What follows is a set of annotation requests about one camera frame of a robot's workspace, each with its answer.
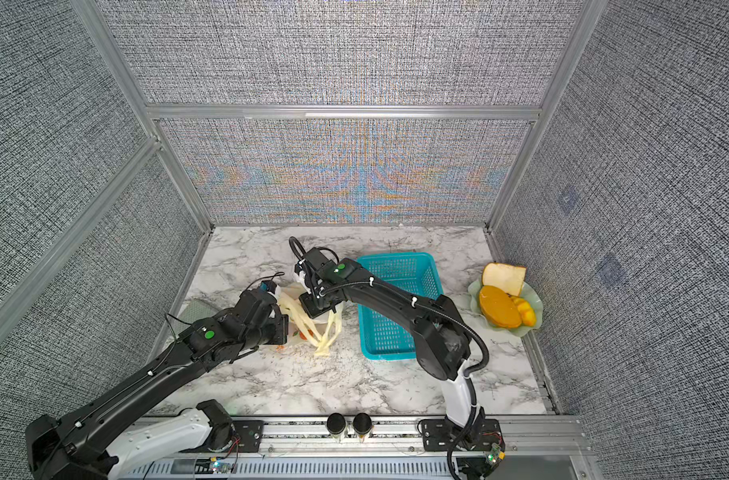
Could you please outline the yellowish printed plastic bag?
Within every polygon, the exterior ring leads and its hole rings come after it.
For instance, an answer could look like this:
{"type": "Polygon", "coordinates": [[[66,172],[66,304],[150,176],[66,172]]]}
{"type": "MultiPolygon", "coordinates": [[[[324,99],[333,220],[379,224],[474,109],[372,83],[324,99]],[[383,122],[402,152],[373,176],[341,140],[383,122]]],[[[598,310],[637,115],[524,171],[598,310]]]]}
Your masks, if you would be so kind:
{"type": "Polygon", "coordinates": [[[278,305],[282,314],[290,320],[287,346],[306,345],[314,348],[316,357],[330,356],[332,345],[336,343],[344,326],[342,325],[342,308],[330,311],[314,319],[302,308],[300,303],[302,286],[298,283],[286,285],[280,289],[278,305]]]}

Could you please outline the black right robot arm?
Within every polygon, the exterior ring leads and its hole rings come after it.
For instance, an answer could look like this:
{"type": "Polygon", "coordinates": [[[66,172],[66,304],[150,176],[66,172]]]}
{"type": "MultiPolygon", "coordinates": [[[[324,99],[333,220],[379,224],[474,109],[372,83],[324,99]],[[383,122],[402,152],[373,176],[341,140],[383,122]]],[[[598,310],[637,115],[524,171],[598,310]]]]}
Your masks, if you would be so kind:
{"type": "Polygon", "coordinates": [[[328,258],[326,247],[307,250],[294,236],[288,245],[298,260],[294,274],[306,288],[300,295],[306,315],[316,318],[350,302],[401,327],[413,340],[419,366],[441,385],[445,417],[453,428],[448,449],[470,448],[484,424],[472,375],[488,366],[490,355],[454,302],[445,295],[431,299],[409,293],[350,258],[328,258]]]}

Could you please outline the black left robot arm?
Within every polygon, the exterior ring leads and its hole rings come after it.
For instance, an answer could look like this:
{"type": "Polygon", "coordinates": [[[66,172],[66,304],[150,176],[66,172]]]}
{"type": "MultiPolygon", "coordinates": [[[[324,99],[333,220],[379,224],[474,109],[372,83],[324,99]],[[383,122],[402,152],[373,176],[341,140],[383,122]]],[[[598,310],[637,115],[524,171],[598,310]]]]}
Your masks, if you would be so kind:
{"type": "Polygon", "coordinates": [[[218,365],[262,345],[288,340],[288,316],[270,280],[240,294],[236,305],[190,324],[158,357],[90,403],[61,418],[40,416],[26,428],[36,479],[118,479],[184,450],[230,454],[240,442],[224,406],[206,400],[150,427],[136,422],[162,400],[218,365]]]}

